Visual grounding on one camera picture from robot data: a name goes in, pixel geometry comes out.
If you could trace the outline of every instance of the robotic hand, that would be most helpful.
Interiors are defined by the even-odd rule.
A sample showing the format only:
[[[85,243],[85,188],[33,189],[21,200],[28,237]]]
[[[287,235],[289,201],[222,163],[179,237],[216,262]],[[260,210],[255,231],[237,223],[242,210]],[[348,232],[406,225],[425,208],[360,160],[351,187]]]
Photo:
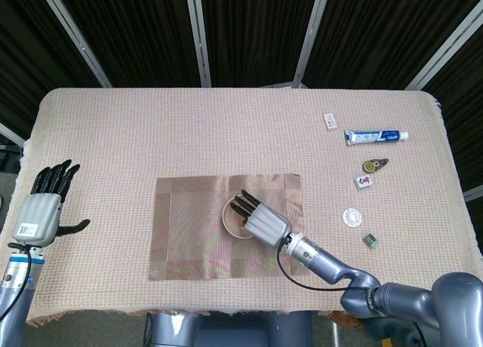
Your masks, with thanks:
[[[244,218],[245,229],[271,247],[290,281],[310,290],[343,290],[340,304],[357,318],[393,315],[438,328],[443,347],[483,347],[483,283],[474,275],[455,272],[441,276],[431,291],[403,284],[382,286],[371,274],[341,262],[302,234],[293,234],[290,222],[245,190],[248,200],[237,198],[231,207]],[[292,279],[283,269],[282,249],[329,284],[350,280],[348,287],[308,287]]]
[[[68,169],[70,164],[71,160],[67,160],[42,170],[22,203],[13,233],[17,242],[8,244],[18,251],[11,255],[0,282],[0,347],[21,344],[23,326],[45,262],[42,248],[53,243],[56,236],[84,230],[90,222],[86,219],[76,226],[59,226],[63,202],[80,168],[77,164]]]

